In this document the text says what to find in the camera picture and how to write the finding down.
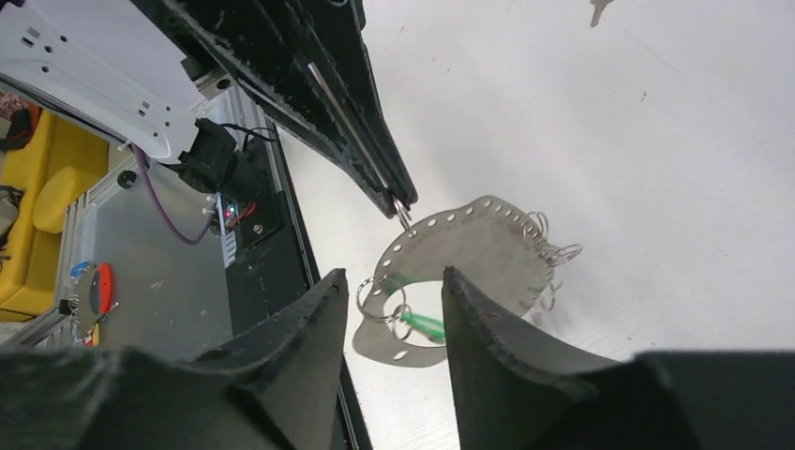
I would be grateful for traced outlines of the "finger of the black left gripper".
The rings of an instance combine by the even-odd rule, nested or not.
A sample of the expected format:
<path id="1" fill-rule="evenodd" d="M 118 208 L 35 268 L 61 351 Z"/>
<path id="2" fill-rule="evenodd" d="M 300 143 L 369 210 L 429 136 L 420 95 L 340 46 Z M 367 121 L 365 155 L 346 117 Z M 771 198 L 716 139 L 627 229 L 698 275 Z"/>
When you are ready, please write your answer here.
<path id="1" fill-rule="evenodd" d="M 332 155 L 332 140 L 340 132 L 309 72 L 310 42 L 301 2 L 137 1 L 134 5 L 179 49 L 222 68 L 266 116 L 344 171 Z"/>
<path id="2" fill-rule="evenodd" d="M 340 132 L 333 159 L 379 208 L 409 208 L 418 194 L 386 124 L 363 31 L 361 1 L 302 1 L 309 72 Z"/>

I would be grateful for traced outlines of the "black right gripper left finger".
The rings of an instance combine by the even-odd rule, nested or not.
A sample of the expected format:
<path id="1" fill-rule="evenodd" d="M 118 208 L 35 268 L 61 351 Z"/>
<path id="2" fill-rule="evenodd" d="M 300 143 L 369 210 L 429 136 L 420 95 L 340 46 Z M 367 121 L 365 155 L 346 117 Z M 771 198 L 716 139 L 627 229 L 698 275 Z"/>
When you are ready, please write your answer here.
<path id="1" fill-rule="evenodd" d="M 338 268 L 193 361 L 124 347 L 1 350 L 5 449 L 328 449 L 349 286 Z"/>

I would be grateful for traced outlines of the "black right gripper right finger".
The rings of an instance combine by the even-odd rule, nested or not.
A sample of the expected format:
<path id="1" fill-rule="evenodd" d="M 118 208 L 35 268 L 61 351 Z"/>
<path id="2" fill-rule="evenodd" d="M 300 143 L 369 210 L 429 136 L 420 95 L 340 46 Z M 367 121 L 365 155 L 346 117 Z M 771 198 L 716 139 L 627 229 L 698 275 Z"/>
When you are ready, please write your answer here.
<path id="1" fill-rule="evenodd" d="M 618 362 L 524 322 L 463 273 L 442 312 L 464 449 L 790 449 L 792 352 L 643 352 Z"/>

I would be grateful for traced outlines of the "key with green tag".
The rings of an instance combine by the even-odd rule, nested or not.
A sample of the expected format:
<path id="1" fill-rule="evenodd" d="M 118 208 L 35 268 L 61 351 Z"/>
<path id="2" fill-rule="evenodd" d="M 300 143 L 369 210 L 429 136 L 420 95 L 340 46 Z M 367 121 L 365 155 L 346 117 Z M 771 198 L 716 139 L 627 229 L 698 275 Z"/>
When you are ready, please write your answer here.
<path id="1" fill-rule="evenodd" d="M 406 341 L 412 334 L 418 334 L 434 344 L 444 345 L 446 343 L 443 321 L 415 313 L 407 302 L 408 297 L 402 286 L 397 286 L 401 301 L 391 313 L 375 316 L 367 312 L 362 293 L 367 286 L 375 285 L 376 281 L 391 282 L 391 279 L 389 277 L 369 277 L 362 281 L 356 289 L 355 304 L 366 320 L 386 324 L 392 335 L 399 341 Z"/>

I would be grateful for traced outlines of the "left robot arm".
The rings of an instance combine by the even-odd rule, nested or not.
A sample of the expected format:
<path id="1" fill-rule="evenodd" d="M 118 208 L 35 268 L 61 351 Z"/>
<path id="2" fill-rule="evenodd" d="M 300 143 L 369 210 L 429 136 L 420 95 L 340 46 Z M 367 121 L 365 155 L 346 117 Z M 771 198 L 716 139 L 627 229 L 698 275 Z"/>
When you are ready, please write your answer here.
<path id="1" fill-rule="evenodd" d="M 387 217 L 418 199 L 386 125 L 358 1 L 5 1 L 1 83 L 143 151 L 192 188 L 258 201 L 265 175 L 188 94 L 240 87 Z"/>

